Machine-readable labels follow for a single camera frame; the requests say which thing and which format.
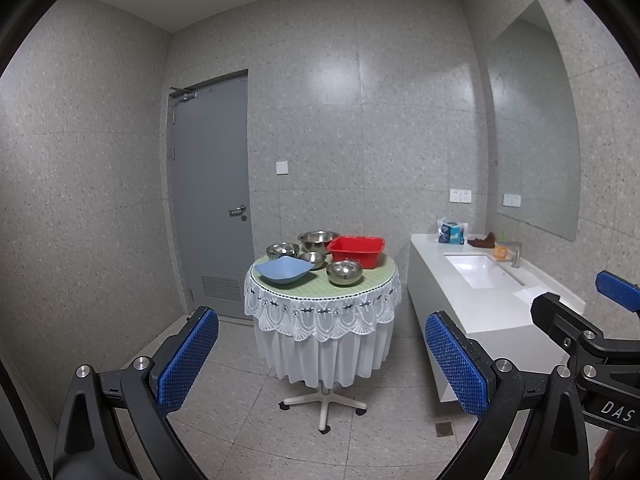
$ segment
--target blue bowl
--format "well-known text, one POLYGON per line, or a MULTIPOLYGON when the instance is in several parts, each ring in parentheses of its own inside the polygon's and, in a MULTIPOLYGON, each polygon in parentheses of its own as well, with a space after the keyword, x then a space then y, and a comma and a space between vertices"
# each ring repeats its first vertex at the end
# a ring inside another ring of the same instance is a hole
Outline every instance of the blue bowl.
POLYGON ((270 260, 256 265, 255 270, 270 282, 286 285, 299 280, 313 267, 314 264, 305 260, 299 260, 291 256, 281 256, 277 260, 270 260))

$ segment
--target blue textured pad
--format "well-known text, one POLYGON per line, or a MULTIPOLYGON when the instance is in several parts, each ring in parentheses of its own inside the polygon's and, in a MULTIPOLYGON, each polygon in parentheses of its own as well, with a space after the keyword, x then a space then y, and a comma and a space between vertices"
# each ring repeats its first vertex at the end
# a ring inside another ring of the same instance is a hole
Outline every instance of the blue textured pad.
POLYGON ((163 416, 180 409, 216 339, 218 315, 207 310, 160 376, 158 409, 163 416))
POLYGON ((610 300, 622 305, 631 312, 640 310, 640 289, 606 270, 596 276, 596 288, 610 300))
POLYGON ((489 406, 486 381, 437 314, 424 325, 427 345, 458 396, 465 412, 478 418, 489 406))

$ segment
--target floor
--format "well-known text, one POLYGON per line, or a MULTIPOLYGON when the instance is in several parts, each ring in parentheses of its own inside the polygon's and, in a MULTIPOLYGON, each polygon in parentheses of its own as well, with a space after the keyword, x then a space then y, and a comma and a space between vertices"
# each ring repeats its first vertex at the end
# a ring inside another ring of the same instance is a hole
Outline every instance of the floor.
MULTIPOLYGON (((152 354, 184 321, 179 319, 138 354, 152 354)), ((457 403, 438 401, 419 330, 395 334, 383 367, 344 389, 369 405, 367 413, 356 416, 351 408, 331 404, 332 429, 323 435, 318 403, 286 412, 278 407, 283 398, 311 389, 274 377, 258 356, 252 324, 221 318, 214 349, 169 421, 210 480, 435 479, 476 418, 457 403), (438 422, 450 422, 454 434, 436 436, 438 422)), ((143 477, 158 478, 126 412, 119 411, 143 477)), ((510 455, 506 443, 487 478, 500 478, 510 455)))

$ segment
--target stainless steel bowl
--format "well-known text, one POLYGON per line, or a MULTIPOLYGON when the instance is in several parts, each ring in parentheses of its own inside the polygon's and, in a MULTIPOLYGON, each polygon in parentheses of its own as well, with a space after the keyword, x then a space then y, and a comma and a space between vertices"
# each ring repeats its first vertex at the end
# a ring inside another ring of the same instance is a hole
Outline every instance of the stainless steel bowl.
POLYGON ((318 253, 317 251, 311 251, 310 253, 302 253, 298 256, 300 260, 305 260, 310 264, 314 264, 311 270, 321 269, 324 265, 324 261, 326 260, 326 255, 322 253, 318 253))
POLYGON ((297 258, 299 252, 300 246, 298 244, 289 244, 287 242, 281 242, 267 247, 267 256, 270 260, 277 260, 281 256, 297 258))
POLYGON ((362 277, 362 266, 353 260, 332 262, 326 266, 326 275, 334 285, 353 285, 362 277))
POLYGON ((329 254, 329 250, 326 247, 331 240, 338 236, 340 235, 333 231, 310 231, 301 234, 298 240, 302 242, 303 249, 308 253, 317 252, 329 254))

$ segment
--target hand soap bottle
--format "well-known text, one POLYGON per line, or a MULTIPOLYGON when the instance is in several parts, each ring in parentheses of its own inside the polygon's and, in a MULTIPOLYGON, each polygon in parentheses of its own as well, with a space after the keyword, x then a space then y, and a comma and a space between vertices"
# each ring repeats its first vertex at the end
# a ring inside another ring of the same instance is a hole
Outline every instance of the hand soap bottle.
POLYGON ((500 233, 498 239, 494 245, 494 258, 496 260, 506 260, 507 259, 507 246, 501 245, 500 242, 504 241, 504 231, 500 233))

